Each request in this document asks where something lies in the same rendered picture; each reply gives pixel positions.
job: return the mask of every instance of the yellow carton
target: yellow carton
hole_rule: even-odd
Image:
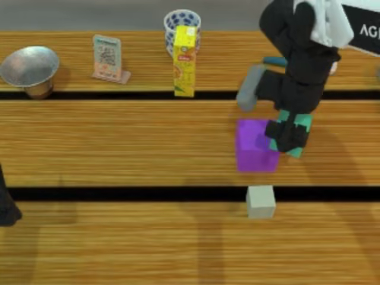
[[[194,97],[196,27],[177,26],[174,41],[174,95]]]

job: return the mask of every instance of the gray background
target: gray background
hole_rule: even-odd
[[[190,9],[206,30],[255,30],[271,0],[0,0],[0,30],[161,30]]]

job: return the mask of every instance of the red logo on carton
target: red logo on carton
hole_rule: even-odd
[[[178,56],[179,61],[191,61],[191,56],[188,55],[179,55]]]

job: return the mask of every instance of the black object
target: black object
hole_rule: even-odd
[[[270,100],[276,110],[292,114],[289,123],[270,122],[266,131],[269,137],[276,137],[281,152],[306,145],[308,135],[301,126],[295,127],[294,116],[309,114],[317,108],[331,67],[341,59],[336,47],[311,40],[314,8],[303,2],[293,12],[293,4],[293,0],[274,0],[259,21],[262,32],[288,61],[285,74],[265,71],[256,89],[258,99]]]
[[[265,129],[265,135],[276,141],[277,148],[282,153],[297,147],[306,147],[309,133],[305,126],[295,125],[295,119],[296,114],[290,113],[287,121],[269,121]]]
[[[350,46],[380,55],[380,12],[343,5],[354,31]]]
[[[16,206],[5,184],[4,174],[0,165],[0,227],[10,227],[23,217]]]

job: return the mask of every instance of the black stripe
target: black stripe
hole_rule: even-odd
[[[380,187],[274,187],[277,201],[380,201]],[[243,202],[247,187],[10,188],[16,201]]]
[[[198,91],[194,98],[162,92],[54,92],[45,100],[235,100],[237,91]],[[326,91],[323,100],[378,100],[380,90]],[[24,92],[0,92],[0,100],[32,100]]]

